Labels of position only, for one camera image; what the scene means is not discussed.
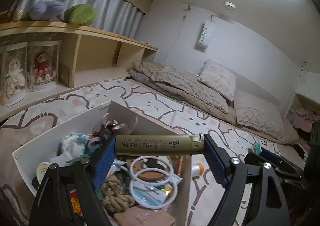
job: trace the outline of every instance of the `white box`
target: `white box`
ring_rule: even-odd
[[[38,165],[46,161],[50,154],[57,152],[60,141],[66,135],[70,133],[90,134],[94,129],[100,127],[102,116],[107,112],[110,113],[111,120],[117,120],[120,124],[130,123],[135,116],[138,117],[133,135],[175,134],[114,101],[107,101],[37,136],[12,153],[23,180],[34,196],[37,191],[31,181],[36,177]],[[183,180],[178,184],[178,195],[168,210],[168,213],[176,218],[176,225],[186,223],[191,182],[190,156],[184,156],[181,177]]]

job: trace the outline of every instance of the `smoke detector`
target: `smoke detector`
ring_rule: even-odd
[[[224,2],[224,7],[230,11],[235,11],[236,6],[230,2]]]

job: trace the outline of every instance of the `doll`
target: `doll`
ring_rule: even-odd
[[[18,93],[18,90],[25,86],[26,79],[22,74],[23,69],[20,66],[20,59],[14,58],[9,62],[9,70],[6,75],[7,98]]]
[[[34,84],[46,84],[56,77],[56,71],[48,61],[48,56],[41,53],[36,57],[33,65],[32,82]]]

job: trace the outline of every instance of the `bed sheet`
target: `bed sheet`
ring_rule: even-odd
[[[303,168],[304,163],[292,147],[268,142],[160,95],[138,82],[111,80],[34,105],[10,118],[0,128],[0,162],[3,167],[0,172],[1,190],[21,222],[27,224],[34,197],[23,182],[11,153],[50,128],[107,100],[113,100],[178,134],[209,133],[231,157],[244,160],[248,147],[260,142],[264,148],[285,156]],[[224,189],[215,182],[203,155],[193,156],[192,163],[202,163],[204,174],[192,179],[186,225],[205,226],[217,208]],[[242,223],[250,188],[250,185],[245,188],[234,225]]]

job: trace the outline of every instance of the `ceiling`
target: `ceiling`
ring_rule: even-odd
[[[304,71],[320,74],[320,14],[311,0],[171,0],[198,6],[254,30]],[[236,5],[235,11],[224,2]]]

